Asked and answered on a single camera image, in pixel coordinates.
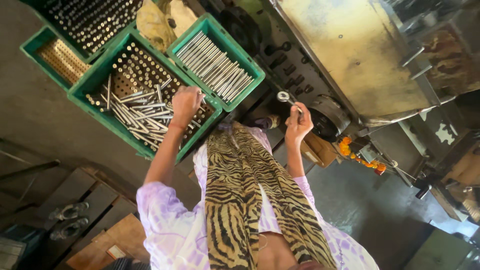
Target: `perforated tray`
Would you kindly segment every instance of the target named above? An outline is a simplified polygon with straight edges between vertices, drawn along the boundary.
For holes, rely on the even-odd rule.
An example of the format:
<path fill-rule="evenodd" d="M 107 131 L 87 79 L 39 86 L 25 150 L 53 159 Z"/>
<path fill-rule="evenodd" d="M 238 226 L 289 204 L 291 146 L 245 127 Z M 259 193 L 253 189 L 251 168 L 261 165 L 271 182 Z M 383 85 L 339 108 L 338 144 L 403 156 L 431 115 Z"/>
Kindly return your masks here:
<path fill-rule="evenodd" d="M 53 31 L 44 26 L 20 46 L 20 50 L 68 91 L 91 67 L 82 62 Z"/>

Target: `green plastic crate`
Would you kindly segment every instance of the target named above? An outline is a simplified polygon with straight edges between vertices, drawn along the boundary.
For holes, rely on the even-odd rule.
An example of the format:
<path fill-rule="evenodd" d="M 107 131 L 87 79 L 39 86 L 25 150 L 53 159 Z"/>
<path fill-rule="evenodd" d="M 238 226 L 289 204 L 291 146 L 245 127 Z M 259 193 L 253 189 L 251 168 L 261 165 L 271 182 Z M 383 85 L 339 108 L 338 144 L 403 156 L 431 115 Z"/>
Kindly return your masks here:
<path fill-rule="evenodd" d="M 240 93 L 237 98 L 230 104 L 219 98 L 199 77 L 197 77 L 189 68 L 187 68 L 181 60 L 175 55 L 183 45 L 190 41 L 198 31 L 203 31 L 210 40 L 223 52 L 227 52 L 231 61 L 238 61 L 239 67 L 244 69 L 254 79 L 245 90 Z M 201 16 L 183 35 L 181 35 L 167 49 L 168 56 L 184 71 L 194 82 L 196 82 L 207 94 L 213 97 L 225 111 L 232 111 L 240 102 L 246 98 L 257 87 L 263 79 L 265 72 L 257 65 L 257 63 L 242 49 L 242 47 L 230 36 L 230 34 L 215 20 L 215 18 L 205 13 Z"/>
<path fill-rule="evenodd" d="M 142 141 L 137 140 L 115 117 L 109 114 L 101 113 L 98 110 L 98 107 L 91 105 L 88 99 L 85 97 L 85 94 L 95 93 L 99 90 L 100 85 L 106 80 L 113 69 L 112 64 L 115 63 L 117 59 L 115 56 L 119 51 L 124 49 L 124 46 L 126 46 L 125 44 L 130 42 L 130 40 L 134 40 L 139 44 L 142 44 L 143 47 L 152 54 L 152 56 L 155 56 L 158 60 L 160 60 L 165 68 L 169 69 L 173 74 L 181 78 L 185 84 L 189 86 L 198 86 L 177 66 L 172 64 L 162 53 L 154 49 L 154 47 L 146 39 L 140 36 L 134 27 L 129 27 L 128 31 L 119 36 L 111 45 L 111 47 L 102 56 L 100 56 L 95 64 L 92 65 L 92 67 L 83 75 L 82 78 L 80 78 L 75 86 L 70 89 L 68 93 L 68 99 L 97 119 L 100 123 L 122 138 L 129 145 L 134 147 L 139 152 L 139 155 L 152 159 L 155 155 L 155 152 L 153 152 L 149 147 L 145 146 Z M 185 155 L 185 153 L 207 130 L 207 128 L 215 122 L 216 118 L 222 112 L 222 108 L 216 100 L 210 98 L 209 96 L 206 96 L 205 100 L 215 109 L 215 111 L 195 133 L 195 135 L 193 135 L 188 143 L 182 147 L 177 155 L 177 162 L 183 157 L 183 155 Z"/>
<path fill-rule="evenodd" d="M 58 72 L 52 68 L 47 62 L 45 62 L 37 53 L 36 50 L 43 46 L 45 43 L 50 42 L 58 37 L 55 33 L 50 29 L 48 26 L 42 27 L 40 31 L 36 32 L 33 36 L 31 36 L 26 42 L 24 42 L 20 46 L 20 50 L 24 52 L 24 54 L 32 59 L 35 63 L 37 63 L 40 68 L 50 76 L 63 90 L 67 91 L 70 90 L 72 84 L 65 80 Z"/>
<path fill-rule="evenodd" d="M 92 63 L 97 59 L 100 54 L 102 54 L 105 50 L 112 45 L 117 37 L 119 37 L 123 32 L 125 32 L 129 26 L 136 24 L 136 19 L 131 22 L 129 25 L 126 25 L 124 29 L 122 29 L 116 36 L 111 38 L 107 41 L 99 50 L 92 53 L 91 55 L 88 54 L 85 50 L 82 49 L 80 44 L 77 44 L 71 36 L 68 35 L 66 31 L 63 29 L 58 29 L 50 20 L 48 20 L 41 12 L 42 6 L 47 0 L 20 0 L 21 2 L 29 5 L 33 10 L 35 15 L 43 22 L 43 24 L 50 27 L 50 29 L 57 35 L 71 50 L 72 52 L 80 58 L 84 63 Z"/>

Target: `wooden plank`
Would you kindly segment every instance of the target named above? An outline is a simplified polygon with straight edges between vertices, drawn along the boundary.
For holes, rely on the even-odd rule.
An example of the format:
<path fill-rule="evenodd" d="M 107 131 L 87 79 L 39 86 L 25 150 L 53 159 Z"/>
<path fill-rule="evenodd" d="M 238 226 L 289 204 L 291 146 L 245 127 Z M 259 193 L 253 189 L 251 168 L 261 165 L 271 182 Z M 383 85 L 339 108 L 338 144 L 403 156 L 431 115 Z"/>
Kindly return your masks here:
<path fill-rule="evenodd" d="M 100 270 L 112 263 L 114 259 L 106 250 L 115 245 L 115 239 L 105 233 L 95 242 L 67 260 L 67 265 L 75 270 Z"/>
<path fill-rule="evenodd" d="M 92 167 L 82 167 L 82 170 L 84 170 L 87 174 L 93 177 L 93 179 L 95 179 L 96 181 L 100 181 L 110 186 L 117 193 L 122 194 L 132 203 L 136 203 L 137 188 L 128 181 L 125 181 L 121 177 L 116 177 L 115 179 L 112 179 L 106 173 Z"/>
<path fill-rule="evenodd" d="M 134 258 L 144 263 L 150 262 L 150 254 L 144 247 L 144 240 L 146 239 L 144 227 L 133 214 L 129 214 L 108 229 L 107 234 Z"/>
<path fill-rule="evenodd" d="M 102 231 L 106 231 L 111 228 L 113 225 L 121 221 L 123 218 L 128 216 L 128 214 L 135 213 L 137 211 L 137 206 L 125 200 L 124 198 L 119 198 L 113 204 L 113 207 L 102 217 L 102 219 L 83 237 L 82 240 L 78 241 L 72 246 L 72 251 L 70 252 L 71 256 L 82 250 L 84 247 L 89 245 L 95 237 L 99 236 Z"/>
<path fill-rule="evenodd" d="M 92 224 L 105 209 L 115 200 L 118 195 L 112 191 L 108 186 L 100 184 L 95 188 L 90 195 L 84 200 L 88 202 L 89 208 L 81 213 L 82 217 L 88 218 L 88 224 Z M 59 228 L 62 223 L 59 223 L 55 228 Z M 81 229 L 81 232 L 74 237 L 69 237 L 64 240 L 53 241 L 48 239 L 45 244 L 39 249 L 37 258 L 35 260 L 36 269 L 50 269 L 55 266 L 56 262 L 63 260 L 67 249 L 78 239 L 78 237 L 88 228 L 88 225 Z"/>
<path fill-rule="evenodd" d="M 44 229 L 50 230 L 57 221 L 48 220 L 49 214 L 59 206 L 76 203 L 83 194 L 95 183 L 95 180 L 82 171 L 76 169 L 70 176 L 48 197 L 38 208 L 37 216 L 46 220 Z"/>

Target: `lavender kurta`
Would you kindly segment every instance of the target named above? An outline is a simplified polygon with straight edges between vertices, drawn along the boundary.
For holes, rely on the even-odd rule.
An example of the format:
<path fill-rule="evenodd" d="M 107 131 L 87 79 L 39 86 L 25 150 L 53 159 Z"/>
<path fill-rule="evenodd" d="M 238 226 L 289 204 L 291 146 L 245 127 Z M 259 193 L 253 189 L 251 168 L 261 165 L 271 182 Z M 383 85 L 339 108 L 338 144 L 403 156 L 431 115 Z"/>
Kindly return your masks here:
<path fill-rule="evenodd" d="M 259 128 L 248 128 L 252 135 L 270 152 L 266 135 Z M 149 183 L 137 191 L 138 211 L 147 238 L 145 248 L 151 255 L 152 269 L 210 269 L 205 220 L 205 186 L 207 179 L 207 147 L 200 147 L 194 155 L 195 173 L 202 189 L 202 199 L 189 212 L 175 195 L 175 190 L 160 182 Z M 293 180 L 304 192 L 316 213 L 338 269 L 376 270 L 373 258 L 353 238 L 325 222 L 315 208 L 315 201 L 307 178 Z M 281 233 L 272 206 L 263 188 L 262 213 L 259 232 Z"/>

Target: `metal tool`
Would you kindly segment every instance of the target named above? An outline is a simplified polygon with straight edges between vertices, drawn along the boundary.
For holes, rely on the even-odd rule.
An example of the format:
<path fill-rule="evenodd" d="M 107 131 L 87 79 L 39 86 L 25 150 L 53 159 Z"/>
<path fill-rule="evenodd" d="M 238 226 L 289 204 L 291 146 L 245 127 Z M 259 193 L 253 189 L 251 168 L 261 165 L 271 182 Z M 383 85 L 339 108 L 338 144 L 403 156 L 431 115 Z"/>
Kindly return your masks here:
<path fill-rule="evenodd" d="M 270 67 L 270 69 L 274 69 L 279 65 L 281 65 L 286 60 L 287 60 L 287 56 L 284 53 L 282 53 L 277 58 L 275 58 L 275 60 L 273 60 L 273 62 L 268 67 Z"/>
<path fill-rule="evenodd" d="M 271 56 L 272 54 L 274 54 L 276 51 L 279 51 L 279 50 L 283 50 L 283 51 L 289 51 L 292 49 L 292 44 L 288 41 L 285 41 L 281 46 L 279 47 L 274 47 L 272 45 L 268 45 L 264 52 L 267 56 Z"/>
<path fill-rule="evenodd" d="M 290 76 L 296 69 L 297 67 L 294 64 L 291 64 L 288 68 L 284 68 L 283 71 L 286 76 Z"/>
<path fill-rule="evenodd" d="M 290 103 L 290 105 L 292 106 L 296 106 L 297 107 L 297 110 L 299 111 L 300 115 L 303 115 L 303 111 L 297 106 L 295 105 L 295 102 L 293 102 L 293 100 L 290 98 L 290 94 L 285 92 L 285 91 L 280 91 L 277 95 L 276 95 L 276 99 L 278 99 L 278 101 L 280 102 L 288 102 Z"/>

